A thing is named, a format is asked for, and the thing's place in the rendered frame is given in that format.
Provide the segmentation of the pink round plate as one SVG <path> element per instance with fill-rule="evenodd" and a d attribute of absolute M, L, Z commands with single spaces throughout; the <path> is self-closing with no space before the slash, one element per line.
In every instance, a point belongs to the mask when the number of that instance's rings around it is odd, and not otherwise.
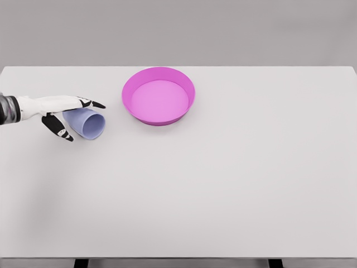
<path fill-rule="evenodd" d="M 126 110 L 151 126 L 179 121 L 192 107 L 196 89 L 183 72 L 169 67 L 151 67 L 132 75 L 122 89 Z"/>

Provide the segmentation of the lavender plastic cup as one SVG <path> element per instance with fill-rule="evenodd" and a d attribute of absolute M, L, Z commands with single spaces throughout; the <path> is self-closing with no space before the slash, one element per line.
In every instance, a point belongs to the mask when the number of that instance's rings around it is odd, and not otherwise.
<path fill-rule="evenodd" d="M 64 111 L 62 116 L 77 134 L 87 140 L 96 139 L 105 128 L 104 116 L 89 108 Z"/>

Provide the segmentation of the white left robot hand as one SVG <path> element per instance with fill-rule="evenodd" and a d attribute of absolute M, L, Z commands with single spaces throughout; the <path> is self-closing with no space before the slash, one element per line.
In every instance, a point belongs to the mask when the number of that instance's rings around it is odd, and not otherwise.
<path fill-rule="evenodd" d="M 56 114 L 63 113 L 78 108 L 99 108 L 106 109 L 106 106 L 96 102 L 77 96 L 59 95 L 52 97 L 43 97 L 39 99 L 41 105 L 41 121 L 42 123 L 56 136 L 64 140 L 72 142 L 74 138 L 66 129 L 62 121 L 60 121 Z"/>

